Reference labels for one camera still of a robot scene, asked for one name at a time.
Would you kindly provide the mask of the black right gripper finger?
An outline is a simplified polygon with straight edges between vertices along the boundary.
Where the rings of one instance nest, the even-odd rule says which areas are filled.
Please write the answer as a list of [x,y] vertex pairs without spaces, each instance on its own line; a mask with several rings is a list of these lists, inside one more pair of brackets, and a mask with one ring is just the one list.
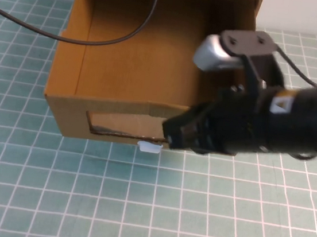
[[194,128],[195,142],[191,150],[196,154],[220,153],[222,137],[214,131]]
[[205,129],[207,114],[213,103],[201,103],[189,108],[184,113],[169,118],[163,122],[164,138],[169,147],[175,150],[191,150],[195,142],[194,128]]

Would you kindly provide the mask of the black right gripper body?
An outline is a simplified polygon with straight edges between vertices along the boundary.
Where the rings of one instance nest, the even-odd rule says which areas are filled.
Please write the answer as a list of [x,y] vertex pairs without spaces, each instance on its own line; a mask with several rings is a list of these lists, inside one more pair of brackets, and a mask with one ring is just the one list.
[[272,90],[262,89],[252,97],[236,86],[221,89],[205,119],[207,142],[200,148],[200,154],[235,156],[266,152],[272,98]]

